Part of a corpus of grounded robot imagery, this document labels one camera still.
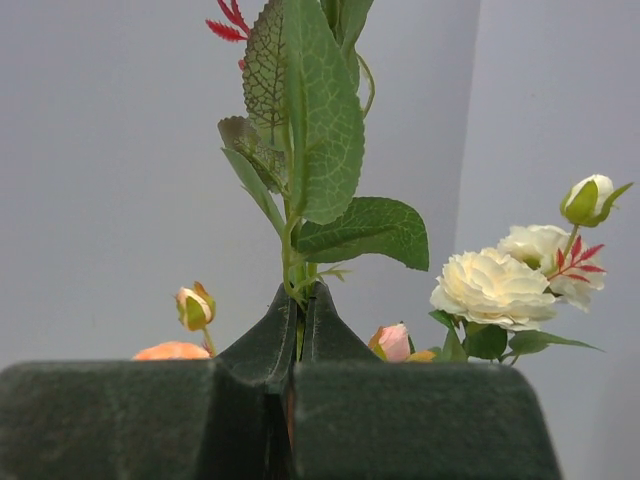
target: gray wall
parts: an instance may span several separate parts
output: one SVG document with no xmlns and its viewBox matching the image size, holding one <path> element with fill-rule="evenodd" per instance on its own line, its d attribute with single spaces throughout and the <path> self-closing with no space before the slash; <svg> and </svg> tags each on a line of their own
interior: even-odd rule
<svg viewBox="0 0 640 480">
<path fill-rule="evenodd" d="M 566 228 L 560 201 L 593 173 L 640 180 L 639 47 L 638 2 L 482 2 L 456 251 L 492 245 L 514 224 Z M 555 347 L 518 363 L 568 479 L 640 477 L 640 185 L 619 205 L 583 232 L 606 244 L 591 313 L 566 306 L 545 327 L 607 353 Z"/>
<path fill-rule="evenodd" d="M 262 0 L 241 4 L 253 19 Z M 0 16 L 0 367 L 199 341 L 172 299 L 194 279 L 218 301 L 213 335 L 224 348 L 280 282 L 278 240 L 218 150 L 216 122 L 243 112 L 243 47 L 204 26 L 222 18 L 215 2 L 150 5 L 32 0 Z M 361 42 L 378 98 L 359 194 L 423 214 L 432 273 L 365 257 L 349 262 L 346 285 L 330 285 L 361 337 L 404 320 L 428 347 L 443 340 L 425 316 L 454 245 L 493 244 L 513 223 L 558 223 L 572 182 L 637 173 L 638 7 L 486 0 L 474 68 L 480 2 L 397 5 L 375 2 Z M 620 461 L 611 452 L 631 451 L 634 431 L 613 432 L 619 419 L 599 412 L 624 405 L 603 397 L 605 382 L 631 388 L 632 368 L 607 377 L 637 350 L 640 327 L 621 314 L 638 284 L 627 253 L 637 202 L 632 189 L 590 236 L 607 242 L 610 271 L 593 314 L 565 309 L 551 324 L 609 353 L 557 348 L 522 360 L 568 478 L 633 478 L 602 473 Z"/>
</svg>

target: background wall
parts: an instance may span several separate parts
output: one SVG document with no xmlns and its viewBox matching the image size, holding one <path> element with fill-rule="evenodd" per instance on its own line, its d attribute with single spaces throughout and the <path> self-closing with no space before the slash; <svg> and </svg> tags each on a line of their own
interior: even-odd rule
<svg viewBox="0 0 640 480">
<path fill-rule="evenodd" d="M 262 3 L 241 1 L 245 18 Z M 514 223 L 560 222 L 565 190 L 600 169 L 617 183 L 637 179 L 634 5 L 485 0 L 474 52 L 480 2 L 375 2 L 361 53 L 378 97 L 359 194 L 398 198 L 423 214 L 432 272 L 384 257 L 350 262 L 348 284 L 330 286 L 362 338 L 404 320 L 419 345 L 441 343 L 442 329 L 424 319 L 454 243 L 477 249 Z M 195 279 L 218 301 L 220 349 L 266 311 L 280 282 L 278 240 L 219 152 L 216 130 L 243 112 L 244 47 L 214 37 L 207 17 L 222 18 L 209 0 L 188 9 L 166 0 L 4 8 L 0 367 L 130 358 L 166 340 L 199 341 L 178 324 L 172 299 Z M 610 271 L 593 314 L 566 309 L 552 325 L 609 353 L 558 347 L 521 361 L 567 478 L 633 478 L 610 472 L 612 462 L 630 462 L 637 430 L 603 406 L 628 415 L 625 401 L 637 394 L 633 369 L 616 369 L 636 353 L 640 328 L 621 313 L 634 311 L 638 284 L 637 203 L 632 189 L 589 232 L 590 243 L 607 242 Z M 605 385 L 627 392 L 606 399 Z"/>
<path fill-rule="evenodd" d="M 568 189 L 593 173 L 640 180 L 640 4 L 482 2 L 456 251 L 510 225 L 556 224 Z M 606 350 L 549 348 L 518 365 L 535 386 L 568 479 L 638 478 L 640 189 L 602 226 L 605 289 L 591 314 L 562 308 L 546 329 Z"/>
</svg>

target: orange flower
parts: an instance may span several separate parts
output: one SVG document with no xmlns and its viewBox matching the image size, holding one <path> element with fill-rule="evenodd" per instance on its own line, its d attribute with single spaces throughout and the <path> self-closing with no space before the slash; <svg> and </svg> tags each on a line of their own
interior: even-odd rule
<svg viewBox="0 0 640 480">
<path fill-rule="evenodd" d="M 209 352 L 193 343 L 166 342 L 139 351 L 133 360 L 192 360 L 211 358 Z"/>
</svg>

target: black object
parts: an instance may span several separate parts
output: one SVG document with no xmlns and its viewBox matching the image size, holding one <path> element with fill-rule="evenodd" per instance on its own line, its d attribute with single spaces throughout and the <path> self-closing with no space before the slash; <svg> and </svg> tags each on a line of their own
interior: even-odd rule
<svg viewBox="0 0 640 480">
<path fill-rule="evenodd" d="M 281 286 L 215 360 L 23 363 L 0 373 L 0 480 L 556 480 L 514 369 L 381 362 L 316 284 Z"/>
</svg>

